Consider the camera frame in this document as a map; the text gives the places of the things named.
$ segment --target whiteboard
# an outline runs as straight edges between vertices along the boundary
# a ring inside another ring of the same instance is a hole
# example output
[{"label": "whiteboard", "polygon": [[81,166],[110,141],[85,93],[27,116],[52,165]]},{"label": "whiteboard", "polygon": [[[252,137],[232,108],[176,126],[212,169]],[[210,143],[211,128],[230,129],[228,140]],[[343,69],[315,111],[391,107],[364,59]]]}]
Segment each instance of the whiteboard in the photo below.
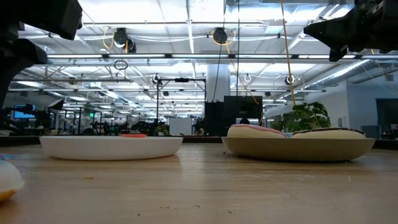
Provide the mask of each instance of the whiteboard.
[{"label": "whiteboard", "polygon": [[192,118],[170,118],[170,135],[192,135]]}]

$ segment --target wooden table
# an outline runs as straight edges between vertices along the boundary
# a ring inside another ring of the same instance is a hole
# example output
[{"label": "wooden table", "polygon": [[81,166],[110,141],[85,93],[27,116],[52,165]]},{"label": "wooden table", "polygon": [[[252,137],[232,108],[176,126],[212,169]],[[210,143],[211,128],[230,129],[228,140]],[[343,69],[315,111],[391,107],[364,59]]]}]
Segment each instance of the wooden table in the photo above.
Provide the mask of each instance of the wooden table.
[{"label": "wooden table", "polygon": [[25,179],[0,204],[2,224],[398,223],[397,151],[339,164],[242,159],[222,144],[142,161],[51,159],[40,146],[0,153],[17,154]]}]

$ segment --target white pillar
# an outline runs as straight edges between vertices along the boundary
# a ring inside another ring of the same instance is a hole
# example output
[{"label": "white pillar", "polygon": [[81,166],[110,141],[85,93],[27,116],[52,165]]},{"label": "white pillar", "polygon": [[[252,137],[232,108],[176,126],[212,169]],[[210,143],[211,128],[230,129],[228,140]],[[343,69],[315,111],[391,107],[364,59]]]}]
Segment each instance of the white pillar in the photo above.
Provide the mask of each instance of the white pillar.
[{"label": "white pillar", "polygon": [[224,102],[224,96],[231,93],[231,79],[228,64],[207,65],[207,102]]}]

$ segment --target potted plant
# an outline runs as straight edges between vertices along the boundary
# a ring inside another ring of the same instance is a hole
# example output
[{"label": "potted plant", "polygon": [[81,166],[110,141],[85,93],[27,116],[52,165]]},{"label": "potted plant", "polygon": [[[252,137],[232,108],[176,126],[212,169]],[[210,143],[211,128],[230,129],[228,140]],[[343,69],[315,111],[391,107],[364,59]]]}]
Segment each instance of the potted plant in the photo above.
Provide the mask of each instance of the potted plant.
[{"label": "potted plant", "polygon": [[205,120],[203,118],[198,118],[193,127],[197,135],[202,135],[205,132]]},{"label": "potted plant", "polygon": [[330,127],[330,118],[325,106],[319,102],[303,103],[293,106],[293,111],[279,116],[271,127],[292,133],[301,130]]},{"label": "potted plant", "polygon": [[164,125],[156,127],[156,132],[158,136],[166,136],[169,134],[169,130],[167,130],[167,127]]}]

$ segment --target white plate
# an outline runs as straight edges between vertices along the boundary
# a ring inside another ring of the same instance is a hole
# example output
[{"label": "white plate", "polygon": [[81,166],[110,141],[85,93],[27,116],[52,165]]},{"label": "white plate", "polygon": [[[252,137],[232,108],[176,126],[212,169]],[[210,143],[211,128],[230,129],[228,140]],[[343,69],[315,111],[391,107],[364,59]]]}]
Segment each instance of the white plate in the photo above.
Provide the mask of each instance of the white plate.
[{"label": "white plate", "polygon": [[46,155],[76,160],[128,160],[171,156],[182,138],[121,136],[44,136],[40,137]]},{"label": "white plate", "polygon": [[18,169],[3,159],[0,159],[0,202],[11,197],[24,186]]},{"label": "white plate", "polygon": [[222,138],[231,152],[273,161],[338,162],[363,156],[375,139]]}]

